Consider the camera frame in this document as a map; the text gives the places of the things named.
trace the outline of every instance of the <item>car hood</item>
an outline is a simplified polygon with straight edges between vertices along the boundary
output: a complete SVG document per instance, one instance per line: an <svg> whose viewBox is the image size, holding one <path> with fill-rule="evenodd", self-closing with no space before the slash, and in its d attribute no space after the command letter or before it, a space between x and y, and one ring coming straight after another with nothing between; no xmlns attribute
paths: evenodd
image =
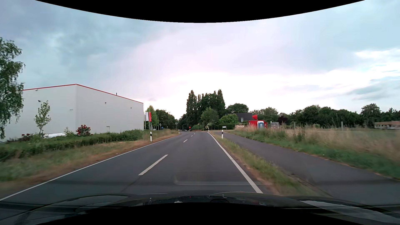
<svg viewBox="0 0 400 225"><path fill-rule="evenodd" d="M400 216L381 208L369 205L333 199L328 197L292 196L282 197L253 192L199 192L155 193L144 195L102 194L67 199L49 205L37 206L23 213L5 218L4 225L22 222L24 225L35 225L86 213L102 213L125 207L188 202L237 203L298 209L305 212L316 212L324 209L321 215L345 215L384 223L400 224Z"/></svg>

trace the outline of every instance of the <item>blue portable toilet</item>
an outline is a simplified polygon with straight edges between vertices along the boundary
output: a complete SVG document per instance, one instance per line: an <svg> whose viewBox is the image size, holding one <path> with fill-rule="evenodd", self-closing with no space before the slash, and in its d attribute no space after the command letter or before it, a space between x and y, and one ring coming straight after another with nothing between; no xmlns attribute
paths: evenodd
<svg viewBox="0 0 400 225"><path fill-rule="evenodd" d="M257 128L264 128L264 121L257 121Z"/></svg>

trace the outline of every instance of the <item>white industrial building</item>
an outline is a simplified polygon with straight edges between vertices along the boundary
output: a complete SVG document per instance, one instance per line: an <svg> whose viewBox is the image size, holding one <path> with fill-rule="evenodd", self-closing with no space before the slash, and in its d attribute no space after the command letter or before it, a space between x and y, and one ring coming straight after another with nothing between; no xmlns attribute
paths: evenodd
<svg viewBox="0 0 400 225"><path fill-rule="evenodd" d="M117 94L68 84L23 91L24 107L17 123L12 118L5 128L6 138L20 138L22 134L39 133L34 119L40 104L48 100L51 121L44 126L46 134L62 133L66 127L76 131L81 125L91 133L143 130L143 103Z"/></svg>

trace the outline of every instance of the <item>red roof trim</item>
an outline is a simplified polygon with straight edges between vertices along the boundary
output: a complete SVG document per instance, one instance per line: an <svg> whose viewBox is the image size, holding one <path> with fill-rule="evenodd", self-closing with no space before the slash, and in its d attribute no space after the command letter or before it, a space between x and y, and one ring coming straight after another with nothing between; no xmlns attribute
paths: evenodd
<svg viewBox="0 0 400 225"><path fill-rule="evenodd" d="M57 85L57 86L42 87L42 88L30 88L30 89L24 89L24 90L36 90L36 89L43 89L43 88L55 88L55 87L72 86L72 85L78 85L78 86L81 86L81 87L90 88L90 87L86 87L86 86L83 86L83 85L80 85L80 84L65 84L65 85ZM94 88L90 88L90 89L93 89L93 90L96 90L96 91L101 91L101 92L104 92L104 93L107 93L107 94L111 94L111 93L108 93L108 92L105 92L105 91L102 91L102 90L97 90L97 89L94 89ZM139 102L139 101L136 101L136 100L133 100L133 99L130 99L130 98L126 98L126 99L143 104L143 102Z"/></svg>

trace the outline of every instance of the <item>asphalt road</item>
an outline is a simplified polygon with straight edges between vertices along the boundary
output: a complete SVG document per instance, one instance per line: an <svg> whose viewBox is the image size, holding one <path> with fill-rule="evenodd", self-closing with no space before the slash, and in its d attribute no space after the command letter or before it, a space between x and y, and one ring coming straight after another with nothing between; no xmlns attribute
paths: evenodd
<svg viewBox="0 0 400 225"><path fill-rule="evenodd" d="M224 138L308 181L333 198L367 205L400 204L400 181L226 132Z"/></svg>
<svg viewBox="0 0 400 225"><path fill-rule="evenodd" d="M17 207L20 204L25 204L25 211L89 195L177 191L198 191L203 195L228 191L271 194L245 168L235 164L208 132L181 132L2 199L0 219L21 213Z"/></svg>

